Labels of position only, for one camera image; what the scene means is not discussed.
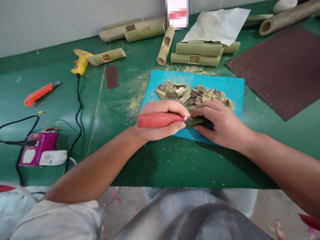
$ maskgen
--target red wooden handle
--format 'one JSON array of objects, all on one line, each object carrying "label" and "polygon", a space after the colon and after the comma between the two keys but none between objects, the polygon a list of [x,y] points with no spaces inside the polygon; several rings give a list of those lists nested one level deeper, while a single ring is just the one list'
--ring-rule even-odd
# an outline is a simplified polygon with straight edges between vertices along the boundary
[{"label": "red wooden handle", "polygon": [[38,89],[37,91],[31,93],[25,100],[24,105],[27,107],[32,107],[35,101],[46,95],[48,92],[52,91],[53,83],[49,83],[48,85]]},{"label": "red wooden handle", "polygon": [[173,122],[184,122],[184,117],[175,113],[145,113],[136,118],[136,125],[140,128],[160,128]]}]

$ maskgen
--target forearm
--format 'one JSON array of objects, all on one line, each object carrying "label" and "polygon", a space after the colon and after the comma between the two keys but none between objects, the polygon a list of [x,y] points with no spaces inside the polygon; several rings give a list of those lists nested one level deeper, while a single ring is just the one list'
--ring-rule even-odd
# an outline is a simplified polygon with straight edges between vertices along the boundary
[{"label": "forearm", "polygon": [[134,127],[128,128],[63,175],[43,199],[58,203],[97,199],[145,143],[136,137]]},{"label": "forearm", "polygon": [[253,133],[248,143],[248,147],[239,152],[320,222],[320,161],[261,133]]}]

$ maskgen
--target orange utility knife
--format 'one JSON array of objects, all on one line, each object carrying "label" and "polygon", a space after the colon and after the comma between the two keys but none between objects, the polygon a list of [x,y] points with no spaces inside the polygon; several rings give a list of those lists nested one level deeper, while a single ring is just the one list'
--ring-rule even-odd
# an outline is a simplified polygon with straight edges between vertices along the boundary
[{"label": "orange utility knife", "polygon": [[35,101],[42,98],[44,95],[46,95],[48,92],[52,91],[55,87],[59,86],[61,84],[61,81],[56,81],[54,83],[50,83],[37,91],[31,93],[25,100],[24,105],[27,107],[32,107]]}]

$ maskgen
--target green work surface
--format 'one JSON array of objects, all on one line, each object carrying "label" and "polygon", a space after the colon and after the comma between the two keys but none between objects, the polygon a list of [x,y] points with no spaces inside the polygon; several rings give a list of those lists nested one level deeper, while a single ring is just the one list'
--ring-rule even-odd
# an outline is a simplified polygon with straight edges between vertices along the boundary
[{"label": "green work surface", "polygon": [[[251,15],[270,13],[276,1],[266,1],[244,8],[252,9]],[[190,18],[192,26],[198,14]],[[320,35],[319,22],[309,18],[299,23],[307,30]],[[0,125],[38,114],[36,127],[42,131],[57,127],[59,137],[56,149],[68,150],[79,133],[75,123],[78,110],[77,80],[70,70],[77,56],[73,49],[79,48],[93,54],[110,49],[123,48],[127,57],[107,64],[116,65],[119,87],[106,90],[105,65],[88,66],[81,77],[80,94],[84,109],[80,114],[84,132],[76,144],[72,157],[83,160],[121,131],[134,125],[153,69],[182,71],[210,76],[236,77],[225,65],[235,56],[246,51],[267,37],[261,37],[258,29],[242,30],[237,38],[241,42],[235,55],[223,55],[216,68],[170,62],[171,52],[187,30],[176,31],[167,64],[156,62],[163,36],[127,43],[125,39],[104,43],[99,37],[79,40],[59,46],[32,51],[0,59]],[[27,95],[51,82],[62,81],[54,91],[47,94],[35,106],[23,105]],[[320,158],[318,136],[320,135],[320,101],[290,119],[283,121],[251,89],[245,86],[242,121],[252,130],[269,136]],[[27,120],[8,126],[0,131],[0,139],[23,140],[33,125]],[[15,162],[18,146],[0,145],[0,180],[18,182]],[[65,164],[53,167],[20,167],[24,184],[52,185],[61,177]],[[241,154],[222,147],[198,143],[178,137],[150,142],[143,146],[124,166],[112,185],[153,187],[210,187],[210,188],[277,188],[277,185],[257,166]]]}]

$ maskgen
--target blue cutting mat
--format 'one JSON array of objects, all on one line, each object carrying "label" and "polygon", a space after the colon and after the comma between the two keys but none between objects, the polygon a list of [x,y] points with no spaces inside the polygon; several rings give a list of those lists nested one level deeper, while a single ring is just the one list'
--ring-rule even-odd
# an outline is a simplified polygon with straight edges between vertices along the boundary
[{"label": "blue cutting mat", "polygon": [[[191,89],[200,85],[200,81],[206,88],[216,88],[218,91],[224,92],[226,97],[230,98],[235,105],[234,114],[241,119],[244,91],[244,79],[242,78],[211,77],[194,73],[153,70],[141,108],[147,102],[160,101],[154,91],[158,88],[159,83],[165,84],[167,80],[187,84]],[[215,145],[193,128],[182,129],[174,136]]]}]

